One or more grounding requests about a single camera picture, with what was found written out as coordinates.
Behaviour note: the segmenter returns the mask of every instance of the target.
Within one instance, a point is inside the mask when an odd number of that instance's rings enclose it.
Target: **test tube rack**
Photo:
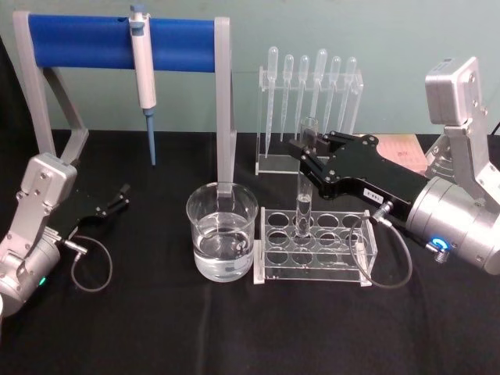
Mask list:
[[[254,284],[265,280],[327,280],[371,283],[359,272],[347,241],[351,225],[365,212],[312,212],[308,237],[295,234],[295,211],[261,208],[261,240],[254,248]],[[377,243],[369,220],[354,230],[355,256],[371,275]]]
[[[328,59],[325,49],[318,51],[312,70],[306,55],[296,64],[292,55],[286,55],[280,72],[278,65],[278,50],[271,47],[267,69],[259,69],[256,175],[297,173],[298,162],[287,155],[286,144],[298,136],[297,123],[304,117],[318,119],[321,134],[332,130],[352,134],[363,93],[354,57],[344,64],[343,73],[341,58]]]

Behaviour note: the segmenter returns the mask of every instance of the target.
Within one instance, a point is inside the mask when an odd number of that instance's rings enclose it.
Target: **dropper holder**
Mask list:
[[[342,61],[338,56],[328,55],[326,64],[316,64],[316,60],[322,55],[320,53],[322,51],[325,50],[319,50],[316,58],[312,59],[305,55],[302,57],[294,56],[294,71],[291,75],[288,70],[285,71],[285,62],[289,55],[280,54],[277,74],[275,76],[272,73],[271,80],[268,77],[267,67],[260,66],[256,175],[259,173],[297,173],[298,162],[290,157],[286,151],[288,141],[299,136],[300,130],[297,129],[296,112],[300,112],[299,120],[302,120],[307,116],[311,116],[311,110],[313,109],[313,116],[318,119],[321,134],[330,131],[346,134],[353,133],[363,93],[363,78],[357,68],[357,61],[352,57]],[[299,65],[300,61],[305,57],[309,60],[309,64],[305,84],[301,85],[301,78],[305,74],[304,72],[299,74]],[[324,70],[324,73],[320,74],[319,80],[318,66],[320,67],[320,73],[321,70]],[[270,122],[268,120],[270,86],[273,89],[271,127],[269,127]],[[283,95],[285,88],[288,89],[288,95]],[[302,105],[298,110],[298,97],[302,88],[303,98],[300,100]],[[285,116],[282,111],[283,97],[287,98]],[[270,136],[268,152],[266,152],[266,135]]]

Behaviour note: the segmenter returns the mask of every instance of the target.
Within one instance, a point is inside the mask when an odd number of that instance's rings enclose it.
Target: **water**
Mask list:
[[[295,232],[299,237],[305,237],[310,232],[311,195],[297,195],[297,212],[295,213]]]
[[[254,225],[238,230],[247,222],[232,212],[215,212],[198,221],[195,262],[203,276],[229,282],[248,272],[253,262]]]

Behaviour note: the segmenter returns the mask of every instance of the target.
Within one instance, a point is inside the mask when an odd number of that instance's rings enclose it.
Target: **table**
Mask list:
[[[427,149],[435,136],[419,136]],[[55,132],[60,149],[67,132]],[[497,374],[500,371],[500,278],[450,257],[439,266],[407,241],[415,271],[397,291],[356,284],[270,281],[252,272],[229,284],[195,268],[184,205],[216,179],[215,134],[158,133],[158,166],[145,134],[92,131],[77,188],[111,198],[131,185],[130,208],[99,231],[114,260],[98,294],[70,280],[74,254],[2,327],[0,373],[9,374]],[[490,139],[500,164],[500,140]],[[255,135],[239,134],[235,182],[267,208],[293,208],[295,177],[254,174]],[[27,160],[29,134],[0,134],[0,232],[10,225]],[[313,198],[313,209],[368,208],[355,198]],[[373,276],[405,273],[397,242],[377,230]],[[105,272],[97,260],[87,268]]]

